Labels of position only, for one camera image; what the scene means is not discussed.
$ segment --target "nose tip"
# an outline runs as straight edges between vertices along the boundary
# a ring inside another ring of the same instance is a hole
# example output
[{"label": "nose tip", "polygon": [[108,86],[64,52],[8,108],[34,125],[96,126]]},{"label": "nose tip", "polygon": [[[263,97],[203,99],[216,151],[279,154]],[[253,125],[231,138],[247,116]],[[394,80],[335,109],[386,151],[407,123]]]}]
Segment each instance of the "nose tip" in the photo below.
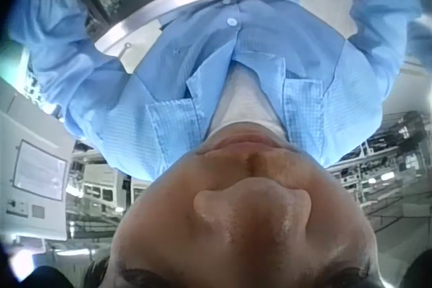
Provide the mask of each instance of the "nose tip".
[{"label": "nose tip", "polygon": [[203,191],[194,209],[226,241],[286,241],[304,231],[311,210],[304,190],[291,190],[265,178],[248,178],[222,191]]}]

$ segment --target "white undershirt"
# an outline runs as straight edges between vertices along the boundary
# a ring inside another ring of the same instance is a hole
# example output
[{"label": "white undershirt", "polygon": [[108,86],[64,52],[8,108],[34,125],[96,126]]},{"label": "white undershirt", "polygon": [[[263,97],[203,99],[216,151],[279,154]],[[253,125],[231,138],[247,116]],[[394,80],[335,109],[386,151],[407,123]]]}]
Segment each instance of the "white undershirt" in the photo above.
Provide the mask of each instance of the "white undershirt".
[{"label": "white undershirt", "polygon": [[286,138],[284,127],[260,88],[256,73],[246,66],[231,65],[221,98],[211,120],[209,136],[221,128],[241,121],[257,123]]}]

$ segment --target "nose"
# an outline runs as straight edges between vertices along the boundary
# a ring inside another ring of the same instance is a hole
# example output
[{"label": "nose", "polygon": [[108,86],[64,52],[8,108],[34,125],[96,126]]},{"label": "nose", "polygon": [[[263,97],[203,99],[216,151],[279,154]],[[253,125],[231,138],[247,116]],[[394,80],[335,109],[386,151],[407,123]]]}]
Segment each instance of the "nose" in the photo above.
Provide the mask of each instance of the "nose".
[{"label": "nose", "polygon": [[304,190],[266,178],[247,178],[222,191],[199,192],[194,209],[226,246],[254,257],[280,253],[304,234],[311,211]]}]

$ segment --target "white button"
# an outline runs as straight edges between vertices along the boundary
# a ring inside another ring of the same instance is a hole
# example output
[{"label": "white button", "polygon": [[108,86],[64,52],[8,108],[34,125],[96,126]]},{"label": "white button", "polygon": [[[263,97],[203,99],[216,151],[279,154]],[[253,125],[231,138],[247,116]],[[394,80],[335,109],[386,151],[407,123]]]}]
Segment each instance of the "white button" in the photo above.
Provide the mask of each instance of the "white button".
[{"label": "white button", "polygon": [[233,18],[228,18],[227,20],[228,25],[230,26],[237,26],[237,20],[233,19]]}]

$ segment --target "jacket sleeve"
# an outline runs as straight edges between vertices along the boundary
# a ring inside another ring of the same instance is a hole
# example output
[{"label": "jacket sleeve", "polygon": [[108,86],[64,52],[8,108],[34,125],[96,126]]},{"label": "jacket sleeve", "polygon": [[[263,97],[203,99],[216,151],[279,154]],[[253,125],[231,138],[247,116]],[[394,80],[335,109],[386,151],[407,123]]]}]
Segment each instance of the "jacket sleeve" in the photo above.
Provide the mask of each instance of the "jacket sleeve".
[{"label": "jacket sleeve", "polygon": [[420,14],[419,0],[353,2],[350,15],[358,32],[348,41],[362,53],[375,74],[381,100],[388,96],[405,58],[408,24]]},{"label": "jacket sleeve", "polygon": [[116,57],[96,50],[80,0],[16,0],[9,36],[30,51],[42,96],[61,106],[67,130],[104,154],[107,114],[130,81]]}]

